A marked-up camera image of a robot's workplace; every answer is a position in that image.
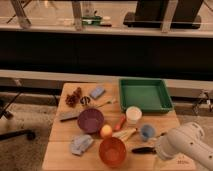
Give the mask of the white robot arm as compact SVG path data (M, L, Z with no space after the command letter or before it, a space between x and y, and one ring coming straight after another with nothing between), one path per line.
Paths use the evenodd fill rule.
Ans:
M157 156L166 161L182 153L213 171L213 148L203 142L205 133L196 122L188 122L167 131L155 142Z

